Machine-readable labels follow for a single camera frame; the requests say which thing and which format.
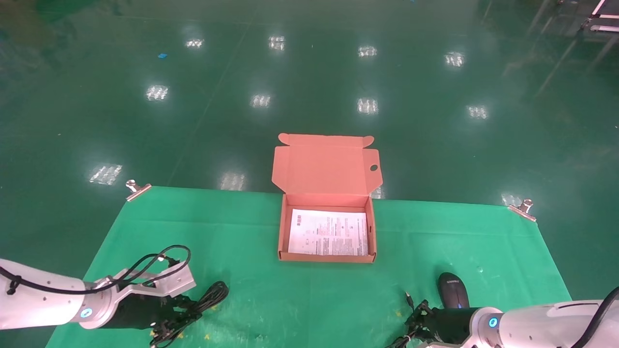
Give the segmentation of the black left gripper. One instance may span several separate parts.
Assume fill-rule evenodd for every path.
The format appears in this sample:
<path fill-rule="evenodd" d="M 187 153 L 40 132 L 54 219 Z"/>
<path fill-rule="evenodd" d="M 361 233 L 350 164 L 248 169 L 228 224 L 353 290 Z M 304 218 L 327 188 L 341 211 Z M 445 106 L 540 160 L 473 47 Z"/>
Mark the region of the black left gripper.
<path fill-rule="evenodd" d="M 153 339 L 176 339 L 182 333 L 182 325 L 177 321 L 183 315 L 201 317 L 200 302 L 188 296 L 129 295 L 117 306 L 114 328 L 146 330 L 152 327 Z"/>

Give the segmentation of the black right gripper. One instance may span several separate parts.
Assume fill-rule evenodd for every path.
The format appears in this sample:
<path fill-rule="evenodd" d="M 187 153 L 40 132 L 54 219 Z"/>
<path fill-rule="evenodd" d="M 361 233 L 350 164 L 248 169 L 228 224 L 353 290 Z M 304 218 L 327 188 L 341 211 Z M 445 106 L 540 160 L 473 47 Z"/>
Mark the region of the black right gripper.
<path fill-rule="evenodd" d="M 430 331 L 424 326 L 409 327 L 411 340 L 462 344 L 471 335 L 470 322 L 477 308 L 443 308 L 429 306 L 428 301 L 409 301 L 412 314 L 409 322 L 424 322 L 430 316 Z"/>

